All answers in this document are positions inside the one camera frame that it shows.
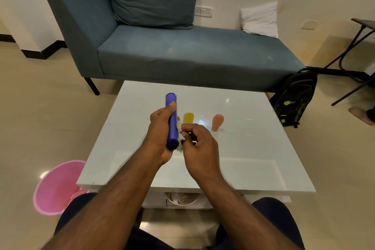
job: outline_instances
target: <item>pink bucket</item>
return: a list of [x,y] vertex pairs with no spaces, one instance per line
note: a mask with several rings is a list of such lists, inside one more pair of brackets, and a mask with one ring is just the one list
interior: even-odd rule
[[49,171],[35,189],[35,209],[45,215],[62,214],[74,198],[88,193],[76,184],[85,164],[85,161],[73,160]]

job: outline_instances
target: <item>black backpack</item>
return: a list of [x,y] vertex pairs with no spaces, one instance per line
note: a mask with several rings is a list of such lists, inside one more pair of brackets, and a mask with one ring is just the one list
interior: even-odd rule
[[289,75],[281,89],[270,99],[271,105],[284,127],[297,126],[307,104],[314,95],[317,74],[307,68]]

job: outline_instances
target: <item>white pillow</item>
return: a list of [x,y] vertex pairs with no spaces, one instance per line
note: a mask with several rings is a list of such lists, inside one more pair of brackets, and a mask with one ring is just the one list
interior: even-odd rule
[[242,31],[278,39],[277,8],[277,1],[252,8],[241,8]]

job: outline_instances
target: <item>glossy tabletop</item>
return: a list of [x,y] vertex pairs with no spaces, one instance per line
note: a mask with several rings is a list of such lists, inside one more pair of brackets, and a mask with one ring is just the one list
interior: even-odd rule
[[[243,193],[315,191],[267,97],[261,92],[124,81],[77,184],[105,185],[146,135],[150,114],[177,95],[177,115],[194,114],[194,123],[211,130],[212,118],[224,116],[217,132],[220,166],[227,181]],[[199,192],[174,151],[154,178],[151,189]]]

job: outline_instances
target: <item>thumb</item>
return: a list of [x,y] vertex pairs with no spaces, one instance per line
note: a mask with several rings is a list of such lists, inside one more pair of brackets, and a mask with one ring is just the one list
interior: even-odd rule
[[194,148],[194,144],[193,144],[193,141],[191,140],[190,135],[185,131],[183,131],[181,134],[185,138],[185,140],[182,141],[182,146],[184,147],[184,151],[189,151],[192,148]]
[[167,121],[169,120],[170,116],[172,115],[172,113],[174,111],[177,110],[177,104],[175,101],[172,101],[168,106],[166,106],[163,111],[160,113],[159,117],[163,120],[163,121]]

